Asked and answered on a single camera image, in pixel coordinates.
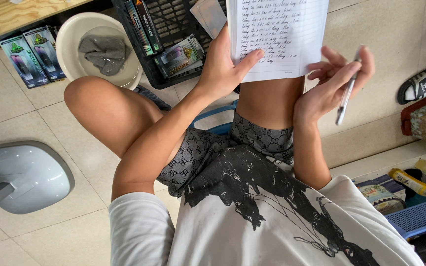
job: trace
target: black plastic crate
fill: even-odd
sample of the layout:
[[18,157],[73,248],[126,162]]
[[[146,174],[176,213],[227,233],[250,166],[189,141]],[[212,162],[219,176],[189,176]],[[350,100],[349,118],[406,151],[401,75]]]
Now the black plastic crate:
[[[190,9],[196,1],[197,0],[147,0],[144,2],[149,8],[155,30],[159,35],[160,43],[164,47],[164,50],[181,42],[190,34],[193,34],[200,44],[202,44],[205,52],[208,51],[211,38],[200,23],[198,23],[192,12],[190,12]],[[111,0],[111,2],[120,16],[121,24],[133,45],[137,58],[152,87],[163,89],[201,75],[203,67],[184,72],[175,79],[165,79],[153,60],[158,53],[148,56],[145,54],[142,43],[140,42],[140,36],[136,32],[133,21],[124,5],[125,0]],[[226,14],[225,0],[219,0],[218,2]]]

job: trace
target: notebook page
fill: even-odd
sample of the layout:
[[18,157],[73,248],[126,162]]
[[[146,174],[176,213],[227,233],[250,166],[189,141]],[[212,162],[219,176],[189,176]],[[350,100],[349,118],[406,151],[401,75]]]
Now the notebook page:
[[231,58],[266,53],[243,82],[296,78],[321,59],[328,0],[229,0]]

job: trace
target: blue plastic stool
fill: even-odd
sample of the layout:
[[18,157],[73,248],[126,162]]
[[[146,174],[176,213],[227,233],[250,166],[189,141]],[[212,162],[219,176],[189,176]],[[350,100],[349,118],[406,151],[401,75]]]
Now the blue plastic stool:
[[385,217],[404,239],[426,232],[426,202]]
[[[235,100],[233,102],[233,104],[231,104],[231,105],[219,107],[219,108],[216,108],[215,110],[211,110],[211,111],[205,112],[204,114],[198,115],[197,117],[195,117],[195,119],[193,119],[193,122],[192,122],[192,124],[190,124],[189,128],[195,128],[194,123],[198,120],[203,119],[203,118],[206,118],[206,117],[209,117],[209,116],[212,116],[212,115],[224,112],[224,111],[228,111],[228,110],[236,110],[237,105],[238,105],[238,100]],[[229,123],[226,123],[226,124],[220,124],[220,125],[217,125],[215,127],[208,129],[207,131],[214,133],[216,135],[228,135],[228,131],[231,128],[231,124],[233,124],[233,122],[229,122]]]

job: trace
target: knee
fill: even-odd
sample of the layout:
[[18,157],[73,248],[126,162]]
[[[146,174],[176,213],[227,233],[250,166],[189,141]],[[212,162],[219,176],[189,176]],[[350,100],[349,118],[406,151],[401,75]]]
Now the knee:
[[103,87],[106,82],[108,81],[96,76],[85,76],[70,82],[63,93],[65,103],[70,109],[80,105],[83,100],[96,94],[98,88]]

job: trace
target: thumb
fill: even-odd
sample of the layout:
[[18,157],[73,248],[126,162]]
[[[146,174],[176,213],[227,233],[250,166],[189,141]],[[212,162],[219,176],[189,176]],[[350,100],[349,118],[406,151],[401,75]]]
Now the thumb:
[[262,49],[250,52],[238,65],[236,65],[236,74],[241,76],[242,80],[249,70],[251,70],[251,68],[263,57],[264,50]]
[[352,76],[361,68],[360,62],[351,62],[342,67],[330,80],[327,82],[330,88],[337,90],[348,82]]

